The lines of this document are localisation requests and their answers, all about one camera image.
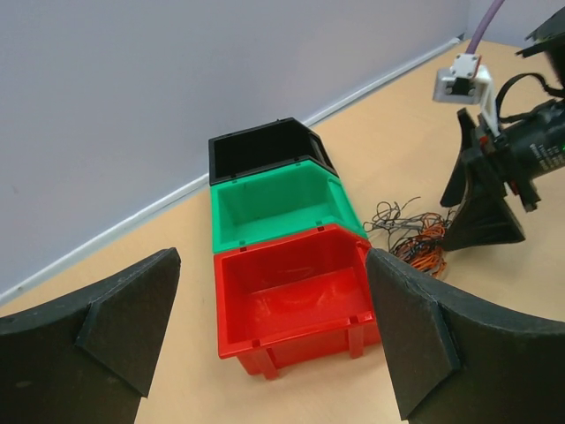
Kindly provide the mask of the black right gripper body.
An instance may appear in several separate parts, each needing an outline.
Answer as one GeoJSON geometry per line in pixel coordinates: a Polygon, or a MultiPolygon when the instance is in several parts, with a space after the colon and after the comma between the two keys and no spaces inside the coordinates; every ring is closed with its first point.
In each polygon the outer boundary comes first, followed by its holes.
{"type": "Polygon", "coordinates": [[[520,198],[525,211],[537,209],[541,198],[534,180],[564,166],[564,101],[544,102],[494,137],[486,124],[476,139],[494,176],[478,177],[474,210],[508,212],[506,190],[520,198]]]}

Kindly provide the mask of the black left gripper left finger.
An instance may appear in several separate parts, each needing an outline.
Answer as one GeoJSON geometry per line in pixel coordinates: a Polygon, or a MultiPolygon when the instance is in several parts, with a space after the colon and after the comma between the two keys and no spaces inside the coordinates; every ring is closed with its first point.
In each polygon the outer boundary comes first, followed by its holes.
{"type": "Polygon", "coordinates": [[[177,249],[1,319],[3,423],[133,423],[177,293],[177,249]]]}

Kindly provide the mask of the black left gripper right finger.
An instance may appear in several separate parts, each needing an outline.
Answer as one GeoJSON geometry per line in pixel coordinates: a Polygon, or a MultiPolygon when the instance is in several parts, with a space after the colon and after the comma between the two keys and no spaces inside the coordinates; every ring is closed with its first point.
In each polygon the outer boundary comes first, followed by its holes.
{"type": "Polygon", "coordinates": [[[561,423],[564,325],[366,257],[400,418],[410,423],[561,423]]]}

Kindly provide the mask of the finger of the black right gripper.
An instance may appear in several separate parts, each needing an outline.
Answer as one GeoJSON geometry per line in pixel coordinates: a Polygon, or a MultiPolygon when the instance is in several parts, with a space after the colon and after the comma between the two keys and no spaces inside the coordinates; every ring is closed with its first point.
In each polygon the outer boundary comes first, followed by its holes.
{"type": "Polygon", "coordinates": [[[505,195],[497,178],[481,177],[473,165],[457,166],[442,195],[442,206],[456,210],[442,248],[453,252],[525,241],[524,230],[504,200],[505,195]]]}
{"type": "Polygon", "coordinates": [[[478,180],[475,175],[467,173],[471,168],[463,160],[465,152],[478,146],[476,137],[477,126],[466,108],[462,108],[457,112],[457,120],[462,139],[454,169],[440,200],[440,204],[444,208],[453,208],[463,203],[477,202],[479,196],[478,180]]]}

